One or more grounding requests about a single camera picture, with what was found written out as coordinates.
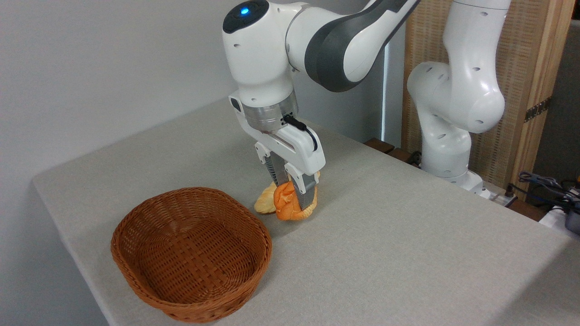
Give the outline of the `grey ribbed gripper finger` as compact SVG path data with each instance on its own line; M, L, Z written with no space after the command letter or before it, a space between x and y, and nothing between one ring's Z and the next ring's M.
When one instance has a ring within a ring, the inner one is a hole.
M276 186L280 186L290 181L285 169L286 161L282 157L265 147L260 142L255 143L255 149L260 162L267 167L267 171Z
M285 170L291 177L301 211L304 211L313 204L315 188L319 183L319 172L307 175L291 163L285 164Z

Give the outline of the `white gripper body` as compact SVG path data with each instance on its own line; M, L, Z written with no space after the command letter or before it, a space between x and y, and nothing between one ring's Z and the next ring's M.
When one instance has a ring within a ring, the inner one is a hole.
M249 110L238 98L238 91L232 93L229 100L243 130L265 148L273 151L306 175L313 175L325 166L326 159L319 137L311 128L302 131L286 124L272 133L263 133L248 124L249 120L245 113L249 113Z

